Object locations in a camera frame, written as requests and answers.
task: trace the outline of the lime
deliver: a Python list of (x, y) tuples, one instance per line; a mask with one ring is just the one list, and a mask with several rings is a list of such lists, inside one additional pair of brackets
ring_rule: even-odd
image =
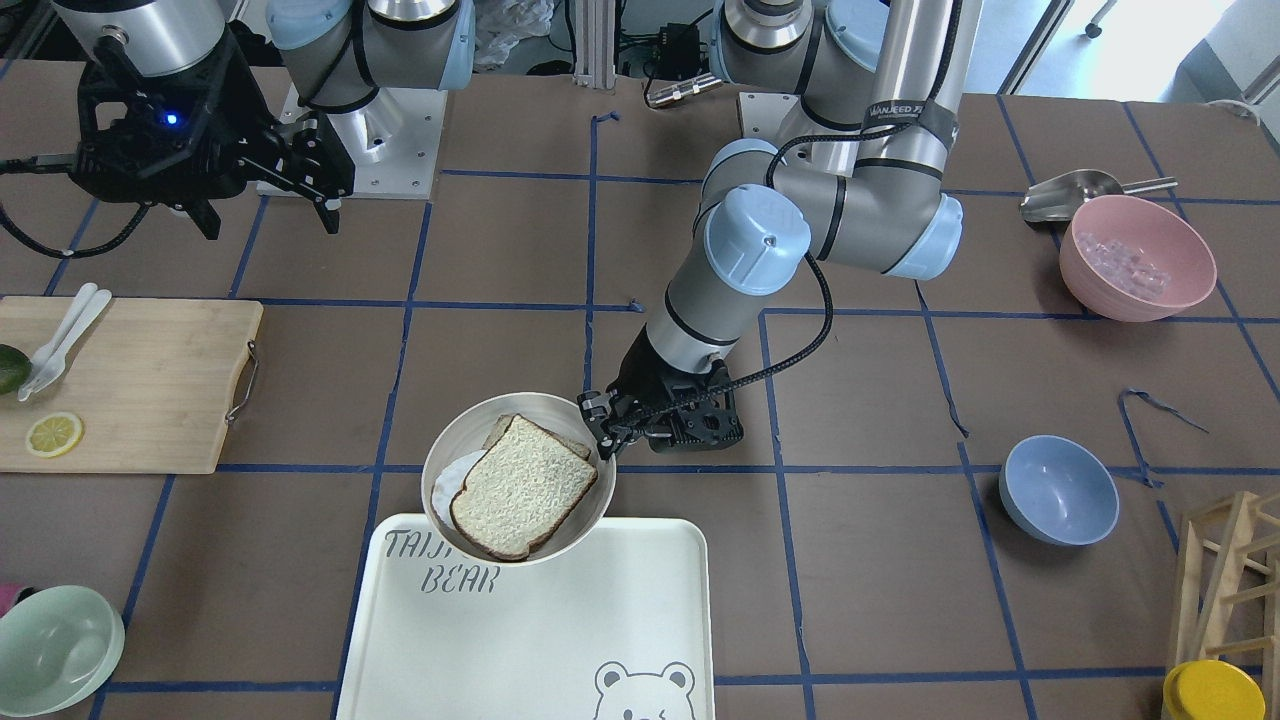
[(0, 345), (0, 395), (18, 389), (31, 375), (31, 360), (17, 347)]

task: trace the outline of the bread crust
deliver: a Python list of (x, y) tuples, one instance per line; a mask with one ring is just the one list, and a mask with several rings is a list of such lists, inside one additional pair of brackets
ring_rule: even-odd
[[(484, 462), (484, 459), (488, 457), (490, 452), (493, 452), (494, 446), (497, 446), (498, 441), (500, 441), (502, 437), (504, 434), (507, 434), (507, 430), (511, 429), (511, 423), (516, 419), (517, 415), (518, 415), (518, 413), (517, 414), (511, 414), (511, 415), (503, 415), (503, 416), (498, 418), (498, 421), (494, 423), (493, 429), (489, 430), (489, 436), (485, 438), (485, 442), (484, 442), (484, 446), (483, 446), (483, 450), (485, 451), (485, 454), (483, 456), (480, 456), (480, 460), (476, 461), (476, 466), (479, 466), (480, 462)], [(493, 557), (495, 560), (500, 560), (503, 562), (520, 562), (520, 561), (527, 559), (534, 552), (536, 552), (540, 547), (543, 547), (544, 544), (547, 544), (547, 541), (549, 541), (552, 538), (552, 536), (556, 534), (556, 530), (558, 530), (561, 528), (561, 525), (564, 524), (564, 520), (567, 520), (568, 516), (573, 514), (573, 510), (577, 509), (579, 503), (582, 502), (582, 498), (586, 497), (586, 493), (590, 492), (590, 489), (593, 487), (595, 487), (595, 482), (600, 478), (599, 469), (595, 466), (594, 462), (590, 461), (590, 448), (589, 447), (586, 447), (582, 443), (566, 439), (566, 438), (561, 437), (559, 434), (553, 433), (552, 430), (548, 430), (547, 428), (544, 428), (544, 427), (539, 425), (538, 423), (530, 420), (529, 418), (525, 418), (524, 415), (520, 415), (520, 416), (522, 419), (525, 419), (526, 421), (529, 421), (529, 424), (531, 424), (535, 428), (538, 428), (539, 430), (541, 430), (544, 434), (547, 434), (550, 438), (553, 438), (556, 442), (558, 442), (566, 450), (568, 450), (570, 452), (572, 452), (573, 455), (576, 455), (577, 457), (580, 457), (584, 462), (588, 462), (591, 466), (591, 479), (588, 480), (582, 486), (582, 492), (580, 492), (577, 495), (577, 497), (573, 498), (573, 502), (568, 505), (568, 507), (564, 510), (564, 512), (561, 514), (559, 519), (556, 520), (556, 523), (552, 525), (552, 528), (549, 530), (547, 530), (545, 533), (543, 533), (543, 534), (538, 536), (536, 538), (534, 538), (529, 543), (529, 546), (527, 546), (527, 548), (525, 550), (524, 553), (511, 555), (511, 553), (503, 553), (503, 552), (500, 552), (500, 551), (498, 551), (498, 550), (495, 550), (493, 547), (486, 546), (484, 542), (476, 539), (475, 537), (471, 536), (471, 533), (468, 533), (466, 530), (466, 528), (463, 527), (463, 524), (458, 521), (458, 516), (457, 516), (457, 514), (454, 514), (453, 506), (457, 502), (457, 500), (460, 497), (462, 497), (463, 495), (466, 495), (466, 492), (467, 492), (467, 480), (470, 480), (470, 478), (471, 478), (471, 473), (468, 471), (467, 477), (462, 479), (462, 488), (458, 489), (458, 495), (453, 496), (453, 500), (449, 501), (449, 518), (453, 520), (453, 527), (458, 530), (458, 534), (461, 534), (463, 538), (466, 538), (467, 542), (470, 542), (471, 544), (476, 546), (477, 548), (480, 548), (481, 551), (484, 551), (490, 557)]]

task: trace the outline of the light blue joint cap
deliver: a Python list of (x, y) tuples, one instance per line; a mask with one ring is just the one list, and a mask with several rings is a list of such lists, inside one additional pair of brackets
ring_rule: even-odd
[(831, 0), (827, 5), (827, 29), (849, 59), (876, 72), (879, 63), (888, 8), (879, 0)]
[(744, 295), (773, 295), (809, 250), (809, 224), (781, 192), (740, 184), (712, 210), (703, 243), (724, 284)]
[(716, 9), (712, 12), (712, 32), (707, 41), (707, 61), (712, 74), (724, 82), (733, 82), (728, 77), (728, 68), (724, 67), (724, 42), (730, 40), (721, 33), (721, 17), (724, 12), (724, 0), (716, 0)]
[(707, 178), (710, 177), (712, 170), (714, 170), (717, 165), (728, 160), (733, 155), (741, 155), (742, 152), (768, 152), (769, 155), (777, 155), (778, 149), (774, 147), (772, 142), (758, 137), (742, 137), (735, 140), (716, 152), (716, 156), (712, 158), (712, 164), (707, 168), (707, 176), (703, 177), (703, 182), (707, 182)]
[(476, 55), (476, 8), (471, 0), (458, 0), (458, 23), (453, 26), (453, 46), (444, 60), (440, 90), (462, 90), (471, 82)]
[(351, 10), (352, 0), (271, 0), (266, 27), (279, 50), (297, 50), (333, 29)]
[(963, 223), (964, 209), (960, 206), (960, 201), (950, 195), (943, 195), (938, 210), (929, 220), (929, 227), (920, 233), (920, 240), (916, 240), (906, 256), (884, 274), (916, 281), (932, 281), (941, 275), (942, 270), (946, 270), (947, 265), (951, 264), (951, 259), (955, 258), (956, 249), (960, 247)]

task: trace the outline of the blue bowl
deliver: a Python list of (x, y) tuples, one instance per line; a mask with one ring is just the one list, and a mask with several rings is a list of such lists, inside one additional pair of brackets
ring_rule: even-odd
[(1000, 469), (1000, 500), (1018, 527), (1053, 544), (1096, 543), (1120, 518), (1120, 495), (1106, 466), (1057, 436), (1014, 446)]

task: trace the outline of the bowl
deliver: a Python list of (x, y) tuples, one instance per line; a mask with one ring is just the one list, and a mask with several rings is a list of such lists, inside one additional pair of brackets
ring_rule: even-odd
[(1057, 436), (1014, 446), (1000, 469), (1000, 500), (1018, 527), (1053, 544), (1093, 544), (1120, 518), (1120, 495), (1106, 466)]
[[(586, 491), (586, 495), (582, 496), (582, 500), (561, 527), (556, 529), (550, 539), (529, 557), (516, 562), (495, 560), (444, 523), (431, 506), (431, 492), (435, 489), (435, 480), (440, 473), (454, 460), (481, 450), (498, 418), (512, 413), (518, 413), (548, 430), (590, 447), (591, 460), (599, 473), (595, 483)], [(582, 423), (577, 405), (554, 395), (516, 392), (485, 400), (454, 418), (444, 428), (440, 437), (431, 445), (430, 452), (426, 454), (426, 462), (422, 465), (422, 510), (431, 520), (435, 532), (468, 559), (490, 565), (532, 565), (567, 552), (586, 537), (604, 516), (604, 510), (613, 500), (616, 484), (617, 460), (614, 457), (607, 462), (600, 460), (600, 455), (595, 450), (595, 437)]]
[(124, 651), (124, 624), (96, 592), (37, 592), (0, 618), (0, 715), (45, 715), (87, 698)]
[[(1162, 292), (1116, 284), (1085, 259), (1089, 247), (1115, 241), (1164, 277)], [(1197, 305), (1217, 284), (1217, 264), (1204, 238), (1160, 205), (1129, 195), (1105, 195), (1075, 211), (1059, 252), (1071, 295), (1094, 313), (1130, 323), (1158, 320)]]

